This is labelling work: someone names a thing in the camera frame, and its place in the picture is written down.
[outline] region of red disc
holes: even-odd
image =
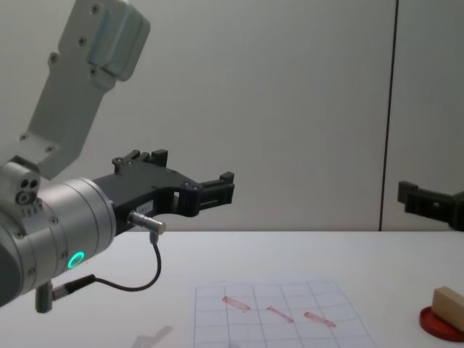
[[[445,323],[432,313],[432,307],[421,310],[419,316],[420,326],[432,336],[451,342],[464,342],[464,333]]]

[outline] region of metal screw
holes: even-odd
[[[56,62],[58,62],[58,54],[56,53],[50,54],[50,63],[54,64]]]
[[[49,222],[52,225],[56,225],[58,223],[58,219],[56,217],[52,216],[51,218],[49,218]]]
[[[91,14],[96,15],[100,11],[100,6],[95,4],[92,6],[92,10],[90,11]]]
[[[81,37],[79,38],[79,41],[78,41],[79,46],[80,46],[80,47],[83,47],[83,46],[86,45],[86,43],[87,43],[86,37],[85,37],[85,36],[81,36]]]

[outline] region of grid paper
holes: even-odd
[[[198,286],[193,336],[193,348],[376,348],[333,281]]]

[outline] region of tabletop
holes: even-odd
[[[195,285],[312,277],[339,282],[378,348],[458,346],[424,332],[418,315],[437,287],[464,293],[459,232],[167,232],[159,248],[162,276],[149,290],[93,284],[46,315],[33,292],[17,298],[0,309],[0,347],[131,348],[164,334],[156,348],[187,348]],[[148,233],[129,232],[54,285],[93,273],[140,286],[155,270]]]

